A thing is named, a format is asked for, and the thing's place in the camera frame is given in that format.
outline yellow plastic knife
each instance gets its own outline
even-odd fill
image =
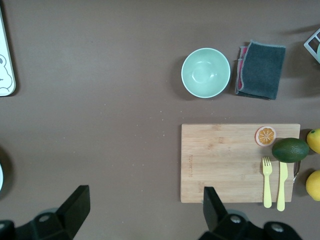
[[[288,166],[285,162],[280,161],[280,178],[279,178],[279,192],[276,209],[279,211],[285,210],[285,181],[288,178]]]

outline mint green bowl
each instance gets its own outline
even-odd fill
[[[221,93],[230,79],[227,58],[213,48],[200,48],[184,61],[181,78],[185,88],[198,98],[211,98]]]

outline orange slice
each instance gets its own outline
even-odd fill
[[[276,140],[276,130],[271,126],[260,127],[255,133],[255,141],[262,147],[270,146]]]

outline yellow plastic fork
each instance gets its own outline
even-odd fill
[[[269,157],[262,158],[262,172],[264,175],[264,191],[263,205],[265,208],[270,208],[272,205],[269,176],[272,173],[272,165]]]

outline wooden cutting board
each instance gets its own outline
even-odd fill
[[[223,203],[262,203],[262,157],[270,157],[272,201],[277,201],[279,162],[272,146],[259,146],[256,131],[273,127],[276,138],[299,138],[299,124],[183,124],[181,202],[201,203],[204,187],[214,187]],[[288,163],[285,201],[291,202],[294,164]]]

